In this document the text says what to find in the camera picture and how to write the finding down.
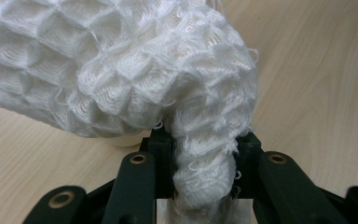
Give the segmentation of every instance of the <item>bolt hole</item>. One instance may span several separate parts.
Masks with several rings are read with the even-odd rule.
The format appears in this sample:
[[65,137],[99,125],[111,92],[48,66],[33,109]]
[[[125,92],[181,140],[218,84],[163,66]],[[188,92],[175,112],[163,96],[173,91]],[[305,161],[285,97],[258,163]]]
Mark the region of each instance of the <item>bolt hole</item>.
[[135,155],[135,156],[131,157],[130,161],[133,164],[141,164],[141,163],[146,162],[146,156],[144,156],[144,155]]
[[71,190],[66,190],[54,195],[49,201],[50,208],[62,208],[71,203],[75,198],[75,194]]
[[270,161],[272,161],[274,163],[277,163],[277,164],[285,164],[285,163],[287,163],[287,159],[284,156],[281,156],[281,155],[278,155],[278,154],[270,155],[268,158],[269,158]]

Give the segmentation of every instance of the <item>honeycomb fabric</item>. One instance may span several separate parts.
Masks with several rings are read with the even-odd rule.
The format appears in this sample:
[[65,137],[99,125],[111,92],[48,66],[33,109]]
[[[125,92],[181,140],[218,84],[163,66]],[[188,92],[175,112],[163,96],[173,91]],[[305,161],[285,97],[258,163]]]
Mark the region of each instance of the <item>honeycomb fabric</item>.
[[249,50],[205,1],[0,0],[0,106],[87,137],[163,122],[171,222],[223,222],[255,95]]

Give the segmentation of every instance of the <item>wooden surface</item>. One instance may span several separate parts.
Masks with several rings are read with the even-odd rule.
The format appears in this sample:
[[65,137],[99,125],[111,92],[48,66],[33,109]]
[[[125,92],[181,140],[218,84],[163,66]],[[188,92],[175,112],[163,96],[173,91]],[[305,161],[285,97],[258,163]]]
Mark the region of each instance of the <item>wooden surface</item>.
[[[257,49],[254,127],[265,150],[292,156],[319,186],[358,185],[358,0],[226,0]],[[93,190],[137,147],[85,139],[0,109],[0,224],[21,223],[49,190]]]

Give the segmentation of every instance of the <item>white mesh fabric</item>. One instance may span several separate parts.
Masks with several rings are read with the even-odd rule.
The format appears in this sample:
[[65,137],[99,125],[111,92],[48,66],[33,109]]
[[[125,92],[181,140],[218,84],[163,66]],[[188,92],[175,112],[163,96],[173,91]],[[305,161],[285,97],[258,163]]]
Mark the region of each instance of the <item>white mesh fabric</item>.
[[0,106],[88,137],[164,121],[173,222],[222,221],[255,95],[248,49],[205,1],[0,0]]

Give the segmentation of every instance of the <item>loose white threads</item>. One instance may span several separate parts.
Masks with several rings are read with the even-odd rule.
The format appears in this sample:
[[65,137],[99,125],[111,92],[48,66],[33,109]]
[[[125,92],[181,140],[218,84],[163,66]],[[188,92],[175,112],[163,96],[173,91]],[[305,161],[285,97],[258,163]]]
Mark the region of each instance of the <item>loose white threads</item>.
[[90,137],[164,120],[177,143],[172,222],[222,223],[256,75],[206,2],[0,1],[0,106]]

